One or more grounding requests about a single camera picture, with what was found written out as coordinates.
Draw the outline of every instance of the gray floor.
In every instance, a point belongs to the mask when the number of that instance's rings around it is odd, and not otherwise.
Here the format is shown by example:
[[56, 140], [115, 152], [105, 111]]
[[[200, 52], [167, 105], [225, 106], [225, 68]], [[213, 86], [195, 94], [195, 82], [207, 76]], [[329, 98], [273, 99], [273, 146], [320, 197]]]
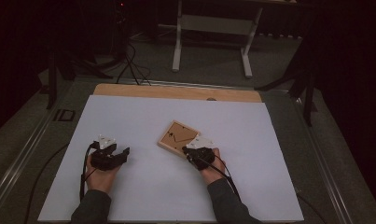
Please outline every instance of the gray floor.
[[[234, 41], [227, 46], [204, 45], [202, 41], [196, 41], [193, 34], [187, 34], [184, 39], [180, 71], [173, 73], [174, 46], [170, 37], [165, 35], [157, 43], [132, 41], [136, 48], [134, 62], [150, 68], [148, 78], [152, 85], [211, 85], [253, 90], [254, 86], [280, 77], [299, 46], [299, 40], [296, 39], [257, 37], [249, 54], [254, 77], [246, 79]], [[102, 82], [115, 82], [123, 66], [106, 71], [115, 77], [113, 79], [99, 79], [81, 71], [74, 82], [60, 80], [59, 101], [54, 110], [46, 110], [46, 95], [36, 94], [0, 130], [0, 183], [4, 174], [10, 172], [8, 167], [18, 154], [27, 148], [27, 141], [34, 149], [20, 177], [16, 178], [14, 188], [6, 192], [7, 197], [0, 207], [0, 223], [23, 221], [29, 193], [41, 167], [53, 152], [69, 142], [78, 117], [95, 86]], [[120, 83], [133, 83], [131, 78], [128, 71]], [[260, 94], [269, 108], [295, 188], [322, 214], [327, 223], [376, 223], [376, 202], [327, 110], [320, 91], [315, 92], [313, 101], [317, 112], [312, 113], [313, 127], [308, 128], [301, 117], [301, 104], [285, 92], [289, 86], [290, 82], [276, 88], [276, 91]], [[76, 118], [72, 122], [51, 120], [59, 108], [75, 110]], [[50, 118], [49, 125], [38, 130], [38, 124], [47, 118]], [[34, 139], [33, 133], [40, 138]], [[57, 155], [41, 175], [35, 189], [29, 223], [36, 223], [62, 158], [63, 153]], [[305, 218], [300, 223], [323, 223], [310, 206], [303, 201], [299, 202]]]

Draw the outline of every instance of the forearm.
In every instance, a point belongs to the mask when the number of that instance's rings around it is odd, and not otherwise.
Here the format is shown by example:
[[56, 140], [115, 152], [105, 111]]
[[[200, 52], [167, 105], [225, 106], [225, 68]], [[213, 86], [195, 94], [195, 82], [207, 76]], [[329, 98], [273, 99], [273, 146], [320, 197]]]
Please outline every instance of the forearm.
[[72, 214], [71, 223], [105, 224], [110, 205], [111, 198], [106, 193], [95, 189], [88, 190], [79, 207]]
[[208, 192], [218, 222], [261, 223], [249, 215], [248, 208], [240, 202], [225, 178], [208, 185]]

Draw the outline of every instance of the dark long sleeve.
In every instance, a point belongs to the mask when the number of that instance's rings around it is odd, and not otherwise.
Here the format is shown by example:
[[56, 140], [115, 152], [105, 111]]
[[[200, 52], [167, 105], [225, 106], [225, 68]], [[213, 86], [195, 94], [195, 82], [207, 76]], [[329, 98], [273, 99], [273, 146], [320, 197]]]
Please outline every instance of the dark long sleeve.
[[79, 207], [71, 216], [72, 224], [106, 224], [111, 198], [104, 192], [88, 190]]
[[240, 202], [225, 178], [214, 181], [207, 188], [218, 222], [261, 223], [249, 215], [248, 208]]

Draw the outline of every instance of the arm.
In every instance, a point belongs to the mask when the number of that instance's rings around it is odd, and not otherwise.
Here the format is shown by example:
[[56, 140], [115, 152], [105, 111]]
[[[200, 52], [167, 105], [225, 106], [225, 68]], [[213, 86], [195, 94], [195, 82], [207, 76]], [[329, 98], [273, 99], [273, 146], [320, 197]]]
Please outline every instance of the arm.
[[[216, 155], [212, 163], [216, 168], [225, 173], [224, 162], [220, 160], [219, 149], [214, 148]], [[218, 171], [208, 167], [201, 171], [202, 178], [207, 184], [208, 192], [214, 208], [216, 220], [227, 223], [261, 223], [249, 215], [248, 208], [240, 202], [231, 189], [226, 178]]]
[[108, 196], [108, 193], [112, 188], [116, 173], [120, 167], [110, 171], [96, 170], [91, 166], [91, 156], [88, 157], [86, 165], [88, 168], [86, 181], [89, 190], [80, 202], [79, 207], [72, 214], [71, 223], [105, 224], [107, 223], [111, 205], [111, 198]]

